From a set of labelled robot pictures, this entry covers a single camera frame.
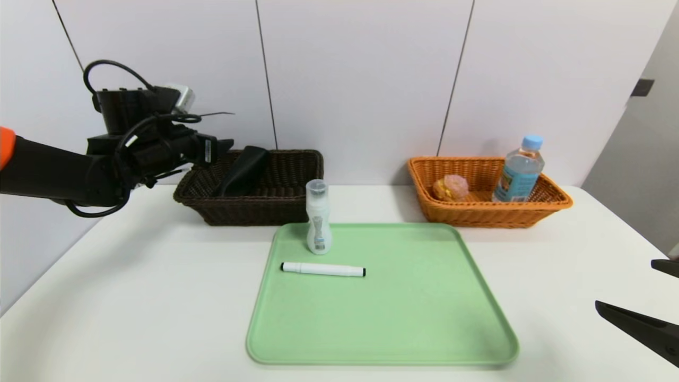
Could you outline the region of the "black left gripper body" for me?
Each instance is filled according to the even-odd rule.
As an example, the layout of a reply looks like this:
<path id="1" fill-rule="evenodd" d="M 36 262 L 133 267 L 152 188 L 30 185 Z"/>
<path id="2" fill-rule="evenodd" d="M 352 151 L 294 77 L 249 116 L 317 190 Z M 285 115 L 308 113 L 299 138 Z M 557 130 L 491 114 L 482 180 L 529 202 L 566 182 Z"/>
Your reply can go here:
<path id="1" fill-rule="evenodd" d="M 206 166 L 218 158 L 218 140 L 191 128 L 180 128 L 168 138 L 170 150 L 179 163 Z"/>

